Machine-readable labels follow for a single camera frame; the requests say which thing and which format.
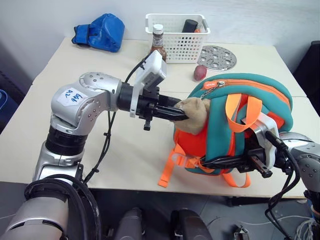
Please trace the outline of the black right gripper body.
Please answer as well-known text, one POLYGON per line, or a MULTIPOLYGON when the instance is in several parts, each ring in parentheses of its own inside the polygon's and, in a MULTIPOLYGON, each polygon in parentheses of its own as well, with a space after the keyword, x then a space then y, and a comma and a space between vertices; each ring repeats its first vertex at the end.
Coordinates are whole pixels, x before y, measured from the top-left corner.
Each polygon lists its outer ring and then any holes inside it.
POLYGON ((270 178, 273 174, 266 164, 265 149, 260 145, 254 133, 245 137, 245 148, 241 160, 243 163, 237 167, 240 173, 257 170, 263 178, 270 178))

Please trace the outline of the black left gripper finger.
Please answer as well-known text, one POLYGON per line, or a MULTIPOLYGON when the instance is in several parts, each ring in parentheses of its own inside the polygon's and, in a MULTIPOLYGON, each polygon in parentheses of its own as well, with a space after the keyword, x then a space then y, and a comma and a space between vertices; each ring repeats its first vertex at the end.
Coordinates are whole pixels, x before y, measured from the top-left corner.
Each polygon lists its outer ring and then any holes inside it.
POLYGON ((177 103, 179 103, 181 99, 167 96, 167 95, 159 95, 159 105, 163 107, 174 107, 177 103))
POLYGON ((183 121, 189 118, 185 112, 179 108, 161 105, 156 107, 155 117, 168 121, 183 121))

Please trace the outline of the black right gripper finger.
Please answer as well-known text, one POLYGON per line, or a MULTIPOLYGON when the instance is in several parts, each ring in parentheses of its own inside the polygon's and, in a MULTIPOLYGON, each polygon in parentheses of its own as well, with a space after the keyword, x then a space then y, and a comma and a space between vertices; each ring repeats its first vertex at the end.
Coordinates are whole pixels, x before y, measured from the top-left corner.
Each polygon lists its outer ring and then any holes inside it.
POLYGON ((205 168, 237 168, 246 162, 247 159, 243 155, 219 156, 211 160, 202 161, 201 165, 205 168))

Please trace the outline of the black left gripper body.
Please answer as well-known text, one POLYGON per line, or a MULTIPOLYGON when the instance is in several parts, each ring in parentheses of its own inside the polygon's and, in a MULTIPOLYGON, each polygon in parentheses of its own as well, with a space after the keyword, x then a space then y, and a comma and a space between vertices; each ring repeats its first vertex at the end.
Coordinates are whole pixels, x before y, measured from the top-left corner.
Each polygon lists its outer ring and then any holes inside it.
POLYGON ((160 88, 154 87, 151 91, 143 89, 142 95, 138 97, 136 115, 145 120, 143 129, 149 131, 151 129, 151 121, 154 113, 157 111, 157 105, 159 103, 160 88))

